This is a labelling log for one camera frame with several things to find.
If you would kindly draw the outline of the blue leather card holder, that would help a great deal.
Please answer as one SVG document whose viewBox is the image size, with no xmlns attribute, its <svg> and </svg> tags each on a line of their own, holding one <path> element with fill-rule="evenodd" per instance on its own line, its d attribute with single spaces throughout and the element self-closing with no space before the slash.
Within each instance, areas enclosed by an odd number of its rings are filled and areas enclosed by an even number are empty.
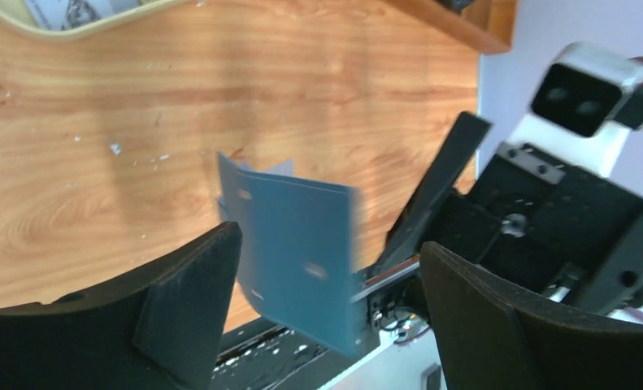
<svg viewBox="0 0 643 390">
<path fill-rule="evenodd" d="M 246 300 L 274 323 L 358 355 L 356 190 L 254 171 L 223 153 L 218 168 L 228 220 L 243 235 L 237 280 Z"/>
</svg>

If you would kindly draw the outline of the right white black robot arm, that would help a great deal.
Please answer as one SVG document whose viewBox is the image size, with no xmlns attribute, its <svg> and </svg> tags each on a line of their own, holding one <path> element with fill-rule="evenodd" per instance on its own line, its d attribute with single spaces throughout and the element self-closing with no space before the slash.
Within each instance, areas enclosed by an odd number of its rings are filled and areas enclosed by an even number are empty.
<svg viewBox="0 0 643 390">
<path fill-rule="evenodd" d="M 365 334 L 392 346 L 340 389 L 643 389 L 643 197 L 525 141 L 454 182 L 489 130 L 458 116 L 369 269 Z"/>
</svg>

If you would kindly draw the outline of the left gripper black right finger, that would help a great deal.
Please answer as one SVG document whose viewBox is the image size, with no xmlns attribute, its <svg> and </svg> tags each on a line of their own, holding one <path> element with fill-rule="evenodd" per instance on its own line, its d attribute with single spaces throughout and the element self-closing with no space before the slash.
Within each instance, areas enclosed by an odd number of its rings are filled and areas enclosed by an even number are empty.
<svg viewBox="0 0 643 390">
<path fill-rule="evenodd" d="M 438 243 L 420 250 L 449 389 L 643 389 L 643 325 L 551 301 Z"/>
</svg>

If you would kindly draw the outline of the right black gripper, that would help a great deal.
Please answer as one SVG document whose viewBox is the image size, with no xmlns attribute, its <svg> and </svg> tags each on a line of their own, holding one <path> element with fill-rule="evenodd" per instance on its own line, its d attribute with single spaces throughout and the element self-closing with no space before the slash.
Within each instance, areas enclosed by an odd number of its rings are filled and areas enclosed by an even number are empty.
<svg viewBox="0 0 643 390">
<path fill-rule="evenodd" d="M 367 326 L 393 331 L 408 314 L 426 317 L 419 248 L 434 241 L 470 263 L 544 297 L 605 315 L 643 306 L 643 197 L 581 167 L 540 174 L 499 146 L 467 193 L 454 183 L 492 124 L 461 112 L 366 269 Z"/>
</svg>

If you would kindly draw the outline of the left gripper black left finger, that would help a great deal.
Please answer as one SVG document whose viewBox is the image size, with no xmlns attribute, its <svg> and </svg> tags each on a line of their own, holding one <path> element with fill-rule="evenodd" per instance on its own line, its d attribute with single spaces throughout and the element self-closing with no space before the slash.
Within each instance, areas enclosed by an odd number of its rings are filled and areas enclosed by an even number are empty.
<svg viewBox="0 0 643 390">
<path fill-rule="evenodd" d="M 49 304 L 0 309 L 0 389 L 206 389 L 242 233 L 221 223 Z"/>
</svg>

